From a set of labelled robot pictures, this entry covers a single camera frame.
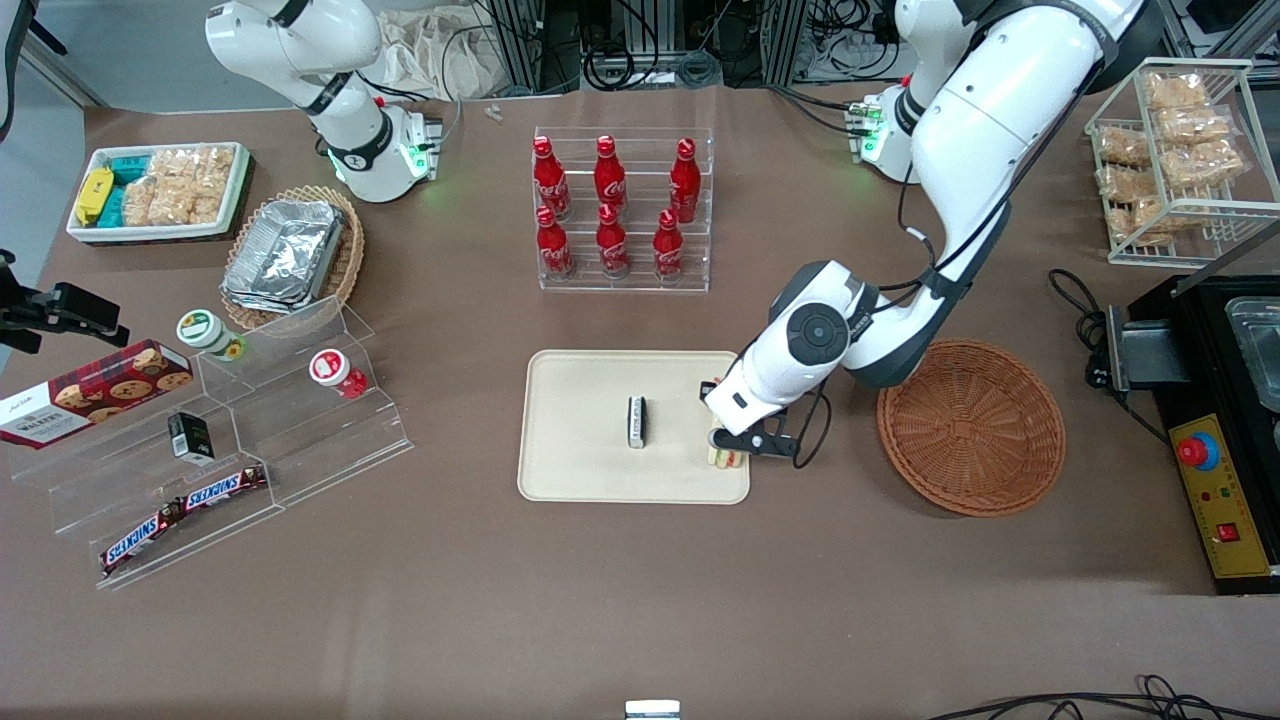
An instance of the aluminum foil container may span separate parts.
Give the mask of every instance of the aluminum foil container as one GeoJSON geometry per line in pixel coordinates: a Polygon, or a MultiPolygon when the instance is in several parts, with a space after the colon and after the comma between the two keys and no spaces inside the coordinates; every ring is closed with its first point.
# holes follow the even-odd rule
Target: aluminum foil container
{"type": "Polygon", "coordinates": [[[269,202],[227,269],[223,293],[243,307],[274,313],[310,304],[324,284],[344,220],[328,202],[269,202]]]}

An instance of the round brown wicker basket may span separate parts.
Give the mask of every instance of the round brown wicker basket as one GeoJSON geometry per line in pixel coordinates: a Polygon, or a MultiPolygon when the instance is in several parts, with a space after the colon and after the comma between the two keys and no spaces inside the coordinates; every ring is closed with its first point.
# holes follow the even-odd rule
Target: round brown wicker basket
{"type": "Polygon", "coordinates": [[[929,346],[876,411],[890,461],[924,497],[979,518],[1034,505],[1066,456],[1062,414],[1027,365],[972,340],[929,346]]]}
{"type": "MultiPolygon", "coordinates": [[[[271,200],[321,200],[329,202],[334,208],[340,208],[342,211],[346,213],[346,224],[342,228],[342,234],[338,237],[338,251],[333,256],[333,264],[329,265],[329,274],[325,277],[324,290],[320,292],[320,297],[337,295],[339,300],[346,302],[347,299],[351,297],[351,291],[356,287],[356,277],[360,274],[360,263],[365,259],[365,229],[360,225],[360,217],[356,215],[356,209],[352,208],[351,201],[335,190],[310,184],[296,187],[293,190],[285,190],[271,200]]],[[[236,261],[236,254],[239,252],[241,246],[244,243],[244,236],[248,234],[250,225],[253,224],[253,220],[257,219],[257,214],[261,213],[265,206],[266,202],[259,205],[257,210],[253,210],[253,214],[244,220],[243,225],[241,225],[241,232],[236,236],[236,242],[232,245],[230,255],[227,258],[228,268],[230,268],[232,263],[236,261]]],[[[232,302],[225,295],[223,296],[223,306],[227,307],[227,314],[230,319],[236,320],[237,325],[247,331],[265,325],[266,323],[282,316],[282,313],[268,313],[266,310],[241,307],[239,305],[232,302]]]]}

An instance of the teal package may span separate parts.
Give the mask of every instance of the teal package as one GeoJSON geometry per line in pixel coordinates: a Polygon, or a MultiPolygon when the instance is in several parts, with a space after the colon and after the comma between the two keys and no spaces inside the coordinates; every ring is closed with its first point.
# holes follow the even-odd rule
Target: teal package
{"type": "Polygon", "coordinates": [[[102,208],[102,214],[97,217],[97,227],[100,228],[124,227],[123,187],[113,187],[110,195],[106,196],[106,205],[102,208]]]}
{"type": "Polygon", "coordinates": [[[147,174],[150,155],[131,155],[129,158],[113,158],[111,172],[115,174],[115,184],[129,184],[131,182],[147,174]]]}

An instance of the red button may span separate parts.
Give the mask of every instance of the red button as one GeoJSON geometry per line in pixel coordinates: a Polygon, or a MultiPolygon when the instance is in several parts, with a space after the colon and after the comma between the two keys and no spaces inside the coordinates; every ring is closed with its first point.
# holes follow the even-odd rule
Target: red button
{"type": "Polygon", "coordinates": [[[1203,465],[1208,461],[1208,446],[1198,437],[1183,438],[1178,442],[1178,461],[1183,465],[1203,465]]]}

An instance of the small black box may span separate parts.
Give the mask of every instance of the small black box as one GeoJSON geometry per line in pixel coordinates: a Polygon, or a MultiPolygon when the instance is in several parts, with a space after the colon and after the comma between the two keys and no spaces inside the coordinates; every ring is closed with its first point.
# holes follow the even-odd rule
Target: small black box
{"type": "Polygon", "coordinates": [[[214,461],[214,442],[209,438],[209,423],[195,415],[174,413],[169,415],[169,441],[173,456],[192,465],[214,461]]]}

